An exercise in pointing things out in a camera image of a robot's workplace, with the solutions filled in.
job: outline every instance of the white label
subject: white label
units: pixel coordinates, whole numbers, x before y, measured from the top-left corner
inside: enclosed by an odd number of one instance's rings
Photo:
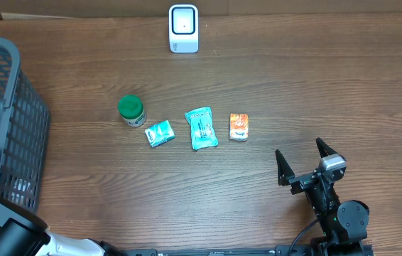
[[[141,125],[144,124],[144,122],[146,121],[146,110],[143,108],[143,112],[141,113],[141,115],[135,119],[127,119],[125,117],[122,117],[125,121],[125,123],[127,123],[129,126],[131,127],[139,127]]]

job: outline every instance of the wooden surface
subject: wooden surface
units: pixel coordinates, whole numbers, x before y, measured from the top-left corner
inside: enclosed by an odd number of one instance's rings
[[[200,52],[176,55],[166,18],[0,21],[52,112],[51,230],[122,248],[290,243],[314,215],[277,186],[274,151],[304,174],[322,137],[348,159],[340,199],[371,209],[366,243],[402,255],[402,14],[200,22]],[[144,101],[143,127],[118,115],[126,94]],[[206,105],[219,146],[194,152],[184,112]],[[231,112],[249,114],[248,142],[228,140]],[[144,129],[166,119],[176,139],[150,148]]]

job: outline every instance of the blue and white package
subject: blue and white package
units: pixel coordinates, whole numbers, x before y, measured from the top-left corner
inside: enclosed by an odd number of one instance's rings
[[[152,147],[162,145],[165,142],[175,138],[173,129],[171,129],[170,122],[168,120],[155,124],[145,131],[147,140]]]
[[[194,150],[218,145],[218,139],[212,125],[210,107],[201,107],[185,113],[185,118],[192,131],[192,147]]]

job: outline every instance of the green lid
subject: green lid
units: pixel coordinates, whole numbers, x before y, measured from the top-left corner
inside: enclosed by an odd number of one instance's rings
[[[143,103],[135,95],[126,95],[119,101],[117,109],[123,118],[135,119],[143,113]]]

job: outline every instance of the green jar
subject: green jar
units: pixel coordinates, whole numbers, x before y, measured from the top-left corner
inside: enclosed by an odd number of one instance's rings
[[[140,127],[146,121],[146,111],[142,101],[135,95],[126,95],[121,98],[117,109],[131,127]]]

